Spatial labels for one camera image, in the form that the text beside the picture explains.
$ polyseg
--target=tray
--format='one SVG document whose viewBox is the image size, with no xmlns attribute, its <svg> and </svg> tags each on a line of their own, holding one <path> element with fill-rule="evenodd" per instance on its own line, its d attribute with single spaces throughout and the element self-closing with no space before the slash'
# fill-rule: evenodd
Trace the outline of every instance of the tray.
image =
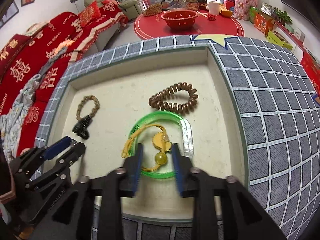
<svg viewBox="0 0 320 240">
<path fill-rule="evenodd" d="M 194 166 L 212 176 L 224 178 L 234 175 L 247 185 L 242 125 L 233 97 L 218 67 L 207 48 L 175 50 L 141 56 L 104 69 L 93 71 L 71 81 L 66 88 L 51 126 L 48 145 L 65 135 L 83 142 L 86 153 L 71 167 L 72 181 L 78 176 L 91 178 L 108 174 L 123 163 L 121 150 L 128 134 L 137 120 L 154 111 L 148 99 L 155 93 L 177 83 L 191 83 L 198 90 L 197 108 L 183 117 L 191 124 Z M 100 101 L 100 110 L 93 118 L 88 130 L 90 137 L 84 141 L 71 130 L 76 123 L 76 109 L 84 96 L 95 95 Z M 185 91 L 176 93 L 170 102 L 184 103 L 188 98 Z M 94 104 L 89 101 L 81 116 L 91 112 Z M 180 128 L 172 123 L 161 122 L 170 141 L 179 143 L 182 150 Z M 143 163 L 154 165 L 158 152 L 151 142 L 158 132 L 150 128 L 139 137 L 144 143 Z M 172 159 L 159 172 L 172 171 Z M 55 160 L 47 163 L 50 169 Z M 151 179 L 140 177 L 135 198 L 123 198 L 123 213 L 155 220 L 190 220 L 193 217 L 193 199 L 180 198 L 174 178 Z"/>
</svg>

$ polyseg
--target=red basket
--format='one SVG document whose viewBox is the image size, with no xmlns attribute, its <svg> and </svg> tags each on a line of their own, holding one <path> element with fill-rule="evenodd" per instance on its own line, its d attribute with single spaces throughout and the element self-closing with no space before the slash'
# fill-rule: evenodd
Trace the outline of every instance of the red basket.
<svg viewBox="0 0 320 240">
<path fill-rule="evenodd" d="M 178 10 L 167 12 L 161 15 L 167 25 L 175 30 L 187 30 L 195 24 L 198 13 L 191 10 Z"/>
</svg>

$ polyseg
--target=green bangle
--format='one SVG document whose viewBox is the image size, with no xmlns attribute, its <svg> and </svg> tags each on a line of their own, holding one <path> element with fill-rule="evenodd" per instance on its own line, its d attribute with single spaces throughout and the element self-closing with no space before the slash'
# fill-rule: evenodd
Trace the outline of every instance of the green bangle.
<svg viewBox="0 0 320 240">
<path fill-rule="evenodd" d="M 193 141 L 192 141 L 191 126 L 188 120 L 182 118 L 177 114 L 167 112 L 167 111 L 155 111 L 150 114 L 147 114 L 136 122 L 136 124 L 130 131 L 129 137 L 136 130 L 138 130 L 142 125 L 151 124 L 154 122 L 158 122 L 160 120 L 172 121 L 182 128 L 184 155 L 192 158 L 193 157 Z M 134 155 L 136 146 L 137 146 L 137 140 L 134 140 L 129 150 L 130 156 Z M 154 171 L 141 171 L 141 173 L 154 179 L 167 179 L 175 175 L 174 171 L 169 171 L 165 173 L 158 173 Z"/>
</svg>

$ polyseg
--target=brown coiled hair tie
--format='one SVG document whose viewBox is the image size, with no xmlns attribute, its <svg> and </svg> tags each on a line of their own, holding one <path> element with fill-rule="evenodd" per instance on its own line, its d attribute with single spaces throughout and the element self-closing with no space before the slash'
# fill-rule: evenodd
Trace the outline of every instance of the brown coiled hair tie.
<svg viewBox="0 0 320 240">
<path fill-rule="evenodd" d="M 177 103 L 172 104 L 163 101 L 167 98 L 170 98 L 171 95 L 180 90 L 185 90 L 189 93 L 189 100 L 186 103 L 178 105 Z M 192 88 L 191 84 L 188 85 L 186 82 L 180 82 L 160 91 L 159 93 L 149 98 L 149 106 L 158 110 L 166 110 L 176 114 L 189 113 L 189 110 L 192 110 L 198 103 L 196 100 L 196 98 L 198 98 L 198 95 L 195 94 L 196 92 L 197 90 L 195 88 Z"/>
</svg>

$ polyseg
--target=red round rug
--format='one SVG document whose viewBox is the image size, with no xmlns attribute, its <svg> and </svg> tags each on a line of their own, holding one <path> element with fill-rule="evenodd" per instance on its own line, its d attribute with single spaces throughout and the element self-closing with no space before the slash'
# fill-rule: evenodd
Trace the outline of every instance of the red round rug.
<svg viewBox="0 0 320 240">
<path fill-rule="evenodd" d="M 228 34 L 244 37 L 241 24 L 233 17 L 227 18 L 222 15 L 216 16 L 215 21 L 208 21 L 207 17 L 199 15 L 192 29 L 186 31 L 172 30 L 166 22 L 161 19 L 161 14 L 144 17 L 142 14 L 134 22 L 135 33 L 143 40 L 171 35 L 185 34 Z"/>
</svg>

